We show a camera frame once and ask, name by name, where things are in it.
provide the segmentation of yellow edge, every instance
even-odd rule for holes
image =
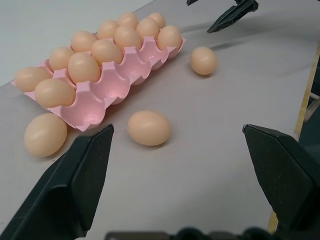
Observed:
[[[308,101],[309,101],[309,97],[310,97],[310,93],[311,93],[312,84],[314,82],[314,78],[315,78],[315,74],[316,74],[316,70],[317,70],[319,56],[320,56],[320,42],[319,42],[317,50],[316,50],[316,55],[315,55],[315,58],[313,61],[309,80],[308,80],[308,83],[305,88],[305,93],[304,93],[304,97],[302,100],[300,112],[298,115],[298,120],[295,125],[294,138],[297,141],[299,140],[302,125],[304,124],[304,118],[305,118],[305,114],[306,114],[306,110],[307,110],[307,106],[308,106]],[[277,226],[278,226],[277,215],[275,214],[274,211],[272,211],[271,216],[270,216],[270,220],[269,220],[269,224],[268,224],[268,228],[267,228],[268,232],[274,233],[277,229]]]

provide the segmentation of table surface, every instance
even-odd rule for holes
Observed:
[[[102,239],[108,231],[175,233],[193,226],[240,233],[268,225],[271,207],[257,182],[242,126],[294,134],[319,39],[319,2],[262,1],[255,13],[214,34],[206,29],[233,2],[200,0],[190,7],[185,2],[156,0],[136,12],[139,19],[163,13],[188,41],[123,103],[107,109],[103,125],[113,123],[115,133],[86,239]],[[219,66],[213,76],[191,71],[190,53],[198,46],[215,51]],[[2,231],[79,132],[70,129],[55,156],[34,158],[24,149],[24,131],[46,111],[10,84],[0,88],[0,99]],[[162,147],[143,147],[128,137],[129,117],[146,109],[172,122],[172,138]]]

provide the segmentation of plastic egg tray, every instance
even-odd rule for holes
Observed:
[[[114,61],[103,62],[99,81],[79,82],[76,85],[71,81],[66,68],[52,72],[49,60],[46,59],[39,67],[53,73],[52,78],[59,78],[76,88],[75,101],[72,105],[51,107],[47,110],[82,132],[92,129],[103,121],[106,109],[110,105],[119,104],[126,98],[131,85],[143,83],[151,71],[159,69],[166,60],[176,56],[185,41],[183,38],[179,49],[167,47],[165,50],[159,50],[154,38],[145,36],[140,50],[134,46],[125,47],[120,64]],[[34,91],[24,94],[36,100]]]

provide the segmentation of loose egg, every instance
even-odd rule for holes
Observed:
[[[157,13],[157,12],[151,13],[148,16],[148,18],[155,20],[159,28],[161,29],[163,29],[166,26],[166,20],[160,13]]]
[[[118,27],[115,31],[114,42],[121,51],[124,51],[125,47],[136,47],[137,50],[140,50],[142,46],[141,37],[137,31],[125,25]]]
[[[180,48],[182,43],[181,35],[175,26],[165,26],[160,30],[156,44],[160,50],[167,47]]]
[[[46,157],[58,151],[67,138],[67,125],[53,113],[37,116],[24,133],[27,151],[37,157]]]
[[[210,48],[198,47],[192,51],[190,64],[197,74],[209,75],[216,70],[217,59]]]
[[[123,59],[121,50],[112,41],[101,39],[92,45],[91,55],[95,58],[98,65],[102,63],[112,62],[120,64]]]
[[[88,52],[91,50],[95,41],[97,41],[97,38],[92,33],[88,31],[77,31],[72,35],[71,47],[76,53]]]
[[[152,18],[145,18],[139,22],[136,27],[136,32],[140,37],[152,36],[154,40],[157,40],[159,35],[159,26],[155,20]]]
[[[68,72],[75,84],[86,81],[95,83],[101,75],[98,63],[86,52],[77,52],[70,57]]]
[[[130,26],[133,29],[136,29],[139,22],[134,13],[126,12],[118,18],[117,23],[120,26]]]
[[[71,56],[75,54],[68,47],[58,47],[53,50],[49,57],[49,64],[52,70],[66,69]]]
[[[129,136],[139,144],[157,146],[171,136],[169,120],[154,111],[139,111],[131,116],[127,127]]]
[[[40,82],[34,91],[35,100],[44,108],[70,106],[76,99],[76,90],[59,78]]]
[[[96,36],[98,39],[114,38],[115,32],[118,27],[119,24],[114,20],[105,21],[99,26]]]
[[[38,83],[50,78],[52,78],[52,74],[44,68],[30,66],[17,72],[14,84],[22,92],[28,93],[34,91]]]

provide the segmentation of egg carton cup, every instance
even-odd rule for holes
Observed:
[[[71,81],[66,68],[52,71],[49,60],[46,59],[39,67],[51,72],[52,78],[61,79],[76,89],[72,105],[50,107],[47,110],[82,132],[95,128],[103,121],[106,109],[110,105],[121,103],[128,95],[131,85],[143,83],[151,71],[159,69],[166,60],[175,57],[185,42],[186,39],[183,38],[179,49],[167,47],[165,50],[159,50],[154,38],[145,36],[140,50],[134,46],[124,48],[120,64],[114,61],[103,62],[101,77],[97,82],[88,80],[76,85]],[[34,91],[24,94],[36,101]]]

